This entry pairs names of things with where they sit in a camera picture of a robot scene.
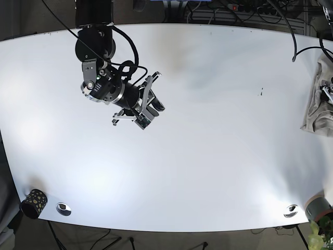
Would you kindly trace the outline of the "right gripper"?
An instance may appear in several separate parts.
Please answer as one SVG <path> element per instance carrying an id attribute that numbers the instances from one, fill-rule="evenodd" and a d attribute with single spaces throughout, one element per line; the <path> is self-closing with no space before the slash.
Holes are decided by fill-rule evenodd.
<path id="1" fill-rule="evenodd" d="M 161 73 L 157 71 L 153 75 L 148 76 L 139 86 L 124 85 L 124 92 L 121 97 L 116 98 L 112 102 L 121 107 L 121 110 L 113 115 L 112 124 L 114 126 L 120 120 L 130 120 L 141 129 L 145 129 L 159 116 L 160 112 L 165 110 L 164 105 L 151 89 L 152 84 L 160 76 Z"/>

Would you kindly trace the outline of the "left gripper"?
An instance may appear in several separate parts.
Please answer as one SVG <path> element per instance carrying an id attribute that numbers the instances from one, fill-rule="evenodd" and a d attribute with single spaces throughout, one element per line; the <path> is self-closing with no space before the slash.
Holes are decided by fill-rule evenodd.
<path id="1" fill-rule="evenodd" d="M 325 83 L 321 86 L 321 101 L 333 104 L 332 102 L 332 84 Z"/>

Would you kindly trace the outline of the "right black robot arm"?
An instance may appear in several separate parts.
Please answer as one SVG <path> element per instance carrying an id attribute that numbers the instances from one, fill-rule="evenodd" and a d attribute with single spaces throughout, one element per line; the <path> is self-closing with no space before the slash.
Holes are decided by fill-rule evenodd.
<path id="1" fill-rule="evenodd" d="M 136 70 L 141 68 L 139 54 L 132 39 L 114 26 L 112 15 L 112 1 L 75 2 L 75 26 L 78 29 L 75 54 L 82 63 L 81 91 L 93 102 L 121 107 L 113 115 L 114 126 L 120 120 L 130 120 L 145 129 L 165 110 L 151 89 L 161 73 L 157 71 L 151 76 L 144 73 L 140 85 L 130 82 Z M 129 43 L 133 60 L 121 64 L 111 61 L 116 52 L 114 32 Z"/>

